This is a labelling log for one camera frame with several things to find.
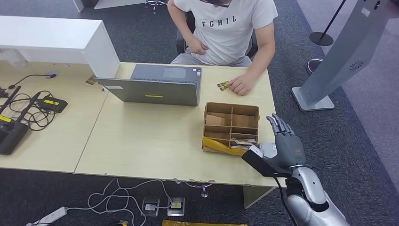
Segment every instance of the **man's right hand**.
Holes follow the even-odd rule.
[[[192,53],[204,55],[205,50],[208,50],[208,47],[202,44],[202,42],[198,40],[194,35],[189,40],[186,40],[186,42],[190,52]]]

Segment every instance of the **man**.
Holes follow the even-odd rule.
[[[273,0],[169,0],[168,10],[188,45],[172,64],[248,67],[227,84],[239,95],[248,94],[274,55]],[[196,19],[194,34],[187,26],[188,11]],[[258,52],[251,62],[245,52],[253,29]]]

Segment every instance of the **office chair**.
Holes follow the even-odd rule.
[[[155,11],[155,8],[157,6],[162,6],[162,5],[166,5],[168,3],[168,0],[145,0],[145,4],[144,4],[144,8],[148,8],[148,5],[153,6],[152,8],[152,13],[153,14],[157,14],[157,11]]]
[[[192,14],[191,11],[186,13],[186,17],[187,17],[188,28],[190,29],[190,31],[192,33],[194,33],[194,30],[195,30],[195,17]],[[177,30],[177,38],[176,38],[177,53],[178,54],[184,53],[186,48],[187,48],[187,43],[184,40],[184,38],[183,38],[182,34],[180,33],[180,31]],[[255,31],[252,31],[252,37],[251,37],[251,40],[249,41],[249,45],[248,45],[248,49],[246,51],[246,55],[249,58],[252,58],[257,51],[258,51],[258,42],[256,41]]]

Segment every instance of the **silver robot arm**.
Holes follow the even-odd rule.
[[[345,216],[334,205],[324,191],[319,177],[307,167],[296,167],[292,170],[292,189],[287,184],[287,206],[301,226],[349,226]]]
[[[345,216],[324,191],[317,174],[304,167],[302,141],[279,116],[267,116],[275,135],[277,153],[264,151],[262,161],[243,159],[264,176],[286,177],[287,207],[301,226],[348,226]]]

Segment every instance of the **gray laptop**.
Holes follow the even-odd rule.
[[[202,69],[137,64],[130,80],[96,78],[120,100],[198,106]]]

